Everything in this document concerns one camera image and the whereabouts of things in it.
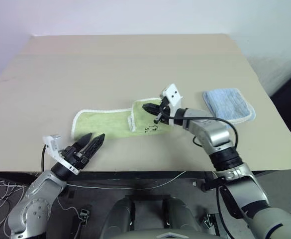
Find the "tabletop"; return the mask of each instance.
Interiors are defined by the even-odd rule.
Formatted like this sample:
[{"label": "tabletop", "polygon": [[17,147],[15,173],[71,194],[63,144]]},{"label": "tabletop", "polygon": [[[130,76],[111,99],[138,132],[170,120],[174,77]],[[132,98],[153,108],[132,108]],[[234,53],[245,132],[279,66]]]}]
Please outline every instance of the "tabletop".
[{"label": "tabletop", "polygon": [[[291,133],[234,41],[224,34],[32,37],[0,76],[0,171],[40,171],[42,136],[71,144],[82,109],[130,108],[175,83],[184,108],[203,91],[238,88],[256,119],[238,124],[237,151],[251,170],[291,169]],[[211,171],[181,127],[105,139],[85,171]],[[46,155],[49,168],[54,161]]]}]

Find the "gray floor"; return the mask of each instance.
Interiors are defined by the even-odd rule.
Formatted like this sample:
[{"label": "gray floor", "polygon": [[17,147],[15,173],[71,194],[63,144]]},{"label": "gray floor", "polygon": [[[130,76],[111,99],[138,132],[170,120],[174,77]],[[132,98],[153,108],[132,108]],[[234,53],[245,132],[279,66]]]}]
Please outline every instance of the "gray floor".
[{"label": "gray floor", "polygon": [[[268,194],[273,207],[280,207],[291,213],[291,170],[275,171],[258,177],[259,182]],[[104,180],[90,181],[90,185],[96,186],[134,186],[139,187],[155,186],[166,182],[166,180]],[[177,179],[174,182],[153,190],[132,191],[132,190],[104,190],[104,189],[78,189],[74,190],[74,197],[68,198],[67,195],[60,198],[64,207],[74,206],[80,208],[84,205],[91,205],[91,218],[86,228],[82,230],[83,239],[96,239],[99,236],[103,222],[114,203],[122,199],[125,195],[133,194],[170,194],[183,200],[191,209],[195,217],[200,218],[204,212],[217,212],[215,192],[203,193],[199,189],[201,181],[197,180],[197,187],[193,186],[191,179]],[[7,206],[0,209],[0,220],[7,213]],[[237,239],[253,239],[246,224],[242,220],[230,217],[224,205],[222,205],[225,222]],[[48,238],[64,239],[69,237],[71,220],[74,216],[73,210],[63,211],[55,202],[52,208],[52,217],[48,225]],[[135,229],[162,228],[161,202],[136,202],[136,222]],[[5,238],[0,230],[0,238]]]}]

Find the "black cable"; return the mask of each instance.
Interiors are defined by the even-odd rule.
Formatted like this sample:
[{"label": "black cable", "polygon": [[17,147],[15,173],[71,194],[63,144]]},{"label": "black cable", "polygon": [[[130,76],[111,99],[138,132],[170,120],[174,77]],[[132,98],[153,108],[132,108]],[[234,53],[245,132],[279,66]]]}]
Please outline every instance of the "black cable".
[{"label": "black cable", "polygon": [[[6,199],[5,200],[6,202],[8,202],[8,213],[7,213],[7,215],[6,215],[6,217],[9,215],[9,213],[10,213],[10,210],[11,210],[11,202],[10,202],[10,200],[8,200],[8,199]],[[1,227],[2,227],[2,225],[4,225],[4,223],[5,223],[5,221],[3,221],[2,223],[1,223],[1,225],[0,225],[0,229],[1,229]]]},{"label": "black cable", "polygon": [[195,142],[195,139],[196,139],[196,136],[194,136],[194,138],[193,138],[193,144],[197,145],[198,147],[202,147],[200,144]]},{"label": "black cable", "polygon": [[11,192],[4,198],[4,200],[8,200],[8,198],[15,192],[17,187],[14,187]]},{"label": "black cable", "polygon": [[44,145],[41,153],[41,172],[44,171],[44,158],[45,158],[45,151],[46,151],[46,145]]},{"label": "black cable", "polygon": [[219,203],[219,187],[216,188],[216,201],[217,201],[217,208],[218,208],[218,214],[219,214],[219,217],[220,217],[220,221],[221,221],[221,223],[222,223],[222,225],[223,225],[225,231],[226,231],[227,234],[229,235],[229,237],[230,237],[231,239],[235,239],[235,238],[233,237],[233,235],[229,232],[229,230],[228,230],[228,228],[227,228],[227,226],[226,226],[226,224],[225,224],[225,222],[224,222],[224,218],[223,218],[223,215],[222,215],[222,213],[221,213],[221,210],[220,210],[220,203]]},{"label": "black cable", "polygon": [[217,121],[222,121],[222,122],[228,124],[234,130],[234,133],[235,133],[235,148],[237,148],[237,145],[238,145],[238,133],[237,133],[237,130],[236,130],[235,126],[232,125],[232,123],[228,122],[225,119],[221,119],[221,118],[217,118],[217,117],[176,117],[176,116],[172,117],[172,116],[168,116],[167,114],[165,114],[163,112],[162,107],[160,107],[160,113],[165,118],[171,119],[171,120],[217,120]]}]

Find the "floor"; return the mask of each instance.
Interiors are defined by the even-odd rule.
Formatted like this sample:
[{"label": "floor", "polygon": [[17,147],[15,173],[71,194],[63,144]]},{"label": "floor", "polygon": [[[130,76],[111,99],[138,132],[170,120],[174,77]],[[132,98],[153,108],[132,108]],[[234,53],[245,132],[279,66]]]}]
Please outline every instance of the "floor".
[{"label": "floor", "polygon": [[[282,208],[291,213],[291,170],[272,171],[257,176],[260,184],[266,191],[272,207]],[[73,184],[93,185],[99,187],[152,187],[167,182],[168,179],[160,180],[98,180],[73,182]],[[80,209],[83,206],[91,208],[91,217],[86,227],[82,229],[82,239],[97,239],[102,229],[103,223],[108,212],[116,201],[125,197],[125,195],[156,195],[169,194],[172,197],[183,200],[191,209],[192,214],[200,220],[206,213],[216,213],[215,192],[202,192],[200,185],[202,180],[194,179],[176,179],[175,181],[156,189],[135,191],[122,189],[82,189],[69,188],[68,192],[60,196],[60,203],[64,208],[74,206]],[[19,192],[14,193],[9,199],[13,205],[20,197]],[[5,188],[0,188],[0,195],[5,193]],[[136,202],[136,220],[135,229],[162,228],[161,202]],[[253,239],[250,230],[243,220],[236,220],[229,216],[223,202],[221,208],[224,214],[225,223],[236,239]],[[8,204],[0,208],[0,221],[5,218],[8,212]],[[72,218],[75,215],[74,210],[63,211],[57,201],[52,207],[52,216],[49,220],[47,237],[54,239],[69,238]],[[206,230],[201,227],[202,231],[213,233],[213,230]],[[2,227],[0,228],[0,238],[5,238]]]}]

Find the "black connector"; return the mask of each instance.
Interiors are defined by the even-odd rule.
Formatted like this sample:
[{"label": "black connector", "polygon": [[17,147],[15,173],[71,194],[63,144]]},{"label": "black connector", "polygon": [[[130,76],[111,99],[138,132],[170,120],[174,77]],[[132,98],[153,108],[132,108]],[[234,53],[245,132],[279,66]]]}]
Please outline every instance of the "black connector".
[{"label": "black connector", "polygon": [[[95,137],[89,143],[91,135],[92,133],[84,135],[72,146],[66,147],[61,152],[61,155],[64,157],[64,159],[78,170],[83,169],[89,163],[89,160],[103,144],[105,137],[104,133]],[[51,168],[51,171],[63,181],[67,181],[68,178],[72,175],[72,172],[64,167],[61,163],[56,163]]]},{"label": "black connector", "polygon": [[224,149],[220,152],[211,154],[211,162],[217,171],[223,171],[237,167],[243,163],[238,152],[234,147]]},{"label": "black connector", "polygon": [[186,109],[178,108],[178,109],[177,109],[177,111],[176,111],[176,113],[175,113],[175,117],[177,117],[178,119],[174,119],[174,124],[176,124],[176,125],[180,125],[180,126],[183,125],[183,119],[179,119],[179,118],[184,116],[185,111],[186,111],[187,109],[188,109],[188,108],[186,108]]},{"label": "black connector", "polygon": [[164,107],[166,107],[169,103],[170,103],[169,100],[166,98],[166,96],[164,96],[161,101],[160,107],[164,109]]},{"label": "black connector", "polygon": [[[160,113],[160,106],[159,105],[156,105],[156,104],[153,104],[153,103],[146,103],[142,106],[142,108],[154,115],[154,116],[157,116],[159,113]],[[164,109],[164,113],[167,114],[167,115],[170,115],[171,113],[171,110],[170,110],[170,107],[165,107]],[[164,116],[162,116],[160,118],[160,120],[154,120],[154,123],[158,124],[159,122],[162,122],[162,123],[165,123],[165,124],[169,124],[169,120],[167,118],[165,118]]]}]

